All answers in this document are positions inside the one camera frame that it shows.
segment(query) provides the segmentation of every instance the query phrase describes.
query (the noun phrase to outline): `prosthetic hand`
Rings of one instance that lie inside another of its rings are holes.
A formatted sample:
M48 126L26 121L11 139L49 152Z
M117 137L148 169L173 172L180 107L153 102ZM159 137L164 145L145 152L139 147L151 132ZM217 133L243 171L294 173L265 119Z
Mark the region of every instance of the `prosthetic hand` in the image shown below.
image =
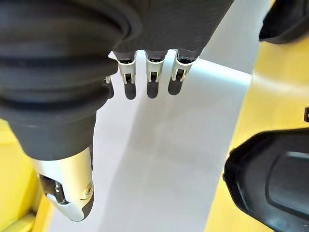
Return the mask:
M93 131L96 111L114 95L110 76L119 66L134 99L135 54L145 50L155 98L165 55L177 49L168 91L178 94L232 1L0 2L0 117L65 216L81 221L94 202Z

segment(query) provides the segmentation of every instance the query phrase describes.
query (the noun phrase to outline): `black object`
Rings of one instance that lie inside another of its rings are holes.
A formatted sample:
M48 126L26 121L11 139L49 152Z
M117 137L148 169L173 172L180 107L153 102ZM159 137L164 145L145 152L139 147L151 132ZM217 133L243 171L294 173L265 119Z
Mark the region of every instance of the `black object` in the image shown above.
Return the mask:
M276 0L264 19L260 41L292 42L309 31L308 0Z
M110 51L198 56L232 2L2 0L0 117L32 158L73 156L92 144L96 110L112 96Z
M304 121L309 122L309 108L305 108Z
M159 92L159 82L155 80L151 80L151 82L147 82L147 95L149 98L155 98L158 96Z
M141 34L120 43L113 51L118 59L124 59L126 55L129 59L137 50L147 50L149 57L156 57L155 52L178 49L179 56L196 60L233 1L153 0L142 18ZM182 83L172 83L169 93L178 94L181 86Z
M136 97L136 86L135 83L131 83L130 81L125 84L125 94L126 98L129 100L133 100Z
M230 153L234 203L277 232L309 231L309 129L259 133Z
M176 76L176 80L173 81L172 78L169 80L169 87L168 91L170 95L177 95L180 93L180 90L182 89L183 82L180 81L180 78Z

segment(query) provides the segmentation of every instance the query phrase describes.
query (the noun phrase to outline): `yellow surface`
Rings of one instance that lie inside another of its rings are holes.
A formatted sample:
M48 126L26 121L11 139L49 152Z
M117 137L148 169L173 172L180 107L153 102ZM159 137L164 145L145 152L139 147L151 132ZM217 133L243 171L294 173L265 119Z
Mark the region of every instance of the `yellow surface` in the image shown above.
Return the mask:
M262 43L231 149L261 131L309 127L309 36L301 41ZM272 232L242 213L232 202L224 181L218 185L206 232Z
M48 232L54 214L54 206L43 196L32 232Z
M8 124L0 120L0 231L26 215L38 180Z
M0 155L0 231L48 231L53 207L42 198L30 159L3 120L0 120Z
M18 221L12 223L3 232L30 232L35 221L34 214L28 214Z

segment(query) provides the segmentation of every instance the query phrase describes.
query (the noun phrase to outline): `screw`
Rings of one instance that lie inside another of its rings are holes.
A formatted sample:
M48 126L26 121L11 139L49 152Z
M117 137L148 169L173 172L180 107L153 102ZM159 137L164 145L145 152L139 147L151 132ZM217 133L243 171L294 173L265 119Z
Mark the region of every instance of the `screw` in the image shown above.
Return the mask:
M93 192L93 184L91 183L86 190L86 196L89 196L92 192Z

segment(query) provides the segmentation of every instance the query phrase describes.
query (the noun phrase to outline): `white surface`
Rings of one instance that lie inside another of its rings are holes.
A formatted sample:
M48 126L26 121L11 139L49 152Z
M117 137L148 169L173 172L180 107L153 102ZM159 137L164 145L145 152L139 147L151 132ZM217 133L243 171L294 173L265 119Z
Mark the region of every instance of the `white surface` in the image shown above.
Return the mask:
M164 63L158 97L146 95L137 58L137 97L115 96L98 111L95 202L71 222L55 211L51 232L202 232L250 75L198 59L177 96L168 94L174 56Z
M271 0L234 0L200 58L252 73Z

